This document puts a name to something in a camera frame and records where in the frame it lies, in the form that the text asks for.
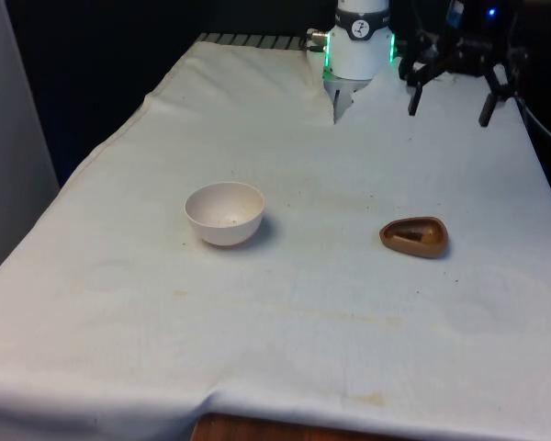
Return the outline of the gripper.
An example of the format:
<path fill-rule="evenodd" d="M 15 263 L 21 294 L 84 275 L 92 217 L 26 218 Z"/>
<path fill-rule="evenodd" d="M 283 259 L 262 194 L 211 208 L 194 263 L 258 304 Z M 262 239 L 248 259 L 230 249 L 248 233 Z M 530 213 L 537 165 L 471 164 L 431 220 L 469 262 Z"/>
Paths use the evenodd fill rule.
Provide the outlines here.
<path fill-rule="evenodd" d="M 489 86 L 489 93 L 480 112 L 478 123 L 488 127 L 492 114 L 499 102 L 511 97 L 519 97 L 523 88 L 523 72 L 528 66 L 528 50 L 524 46 L 512 46 L 505 40 L 518 12 L 519 2 L 512 0 L 467 0 L 463 1 L 464 10 L 461 30 L 447 29 L 433 42 L 425 31 L 419 30 L 408 41 L 399 63 L 399 78 L 414 89 L 410 97 L 408 112 L 415 115 L 425 85 L 439 75 L 456 68 L 463 60 L 461 49 L 463 33 L 494 40 L 491 48 L 480 56 L 480 75 Z M 420 55 L 432 46 L 436 54 L 420 69 L 414 63 Z M 495 67 L 504 67 L 506 82 L 501 83 Z"/>

